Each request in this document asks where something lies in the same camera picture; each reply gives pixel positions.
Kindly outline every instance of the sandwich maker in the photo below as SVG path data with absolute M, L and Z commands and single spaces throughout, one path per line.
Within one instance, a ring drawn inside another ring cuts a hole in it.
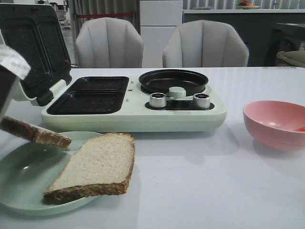
M 226 118 L 225 104 L 208 78 L 188 70 L 84 75 L 69 85 L 71 61 L 51 6 L 0 4 L 1 42 L 20 53 L 31 66 L 16 87 L 14 99 L 44 106 L 42 120 L 52 129 L 209 131 Z

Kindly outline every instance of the appliance lid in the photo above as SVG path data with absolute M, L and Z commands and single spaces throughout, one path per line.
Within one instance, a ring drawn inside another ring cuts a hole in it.
M 44 106 L 53 98 L 50 88 L 71 82 L 71 61 L 56 13 L 50 5 L 0 3 L 0 42 L 17 51 L 31 70 L 20 81 L 28 98 Z

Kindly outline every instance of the white cabinet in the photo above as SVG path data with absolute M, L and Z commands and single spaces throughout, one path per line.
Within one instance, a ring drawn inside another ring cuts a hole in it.
M 182 0 L 140 1 L 143 68 L 161 68 L 162 52 L 176 25 L 182 23 Z

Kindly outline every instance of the black nonstick plate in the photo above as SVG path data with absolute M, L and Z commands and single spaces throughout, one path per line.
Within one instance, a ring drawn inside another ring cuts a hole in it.
M 139 77 L 141 89 L 147 93 L 168 93 L 170 87 L 183 87 L 186 96 L 200 93 L 209 79 L 197 72 L 181 69 L 161 69 L 142 74 Z

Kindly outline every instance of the chair backrest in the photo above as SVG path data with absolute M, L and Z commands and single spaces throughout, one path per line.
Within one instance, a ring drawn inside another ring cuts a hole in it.
M 98 18 L 85 22 L 75 48 L 81 68 L 142 67 L 142 38 L 126 20 Z
M 163 66 L 244 67 L 249 50 L 236 30 L 216 21 L 192 21 L 176 26 L 163 51 Z

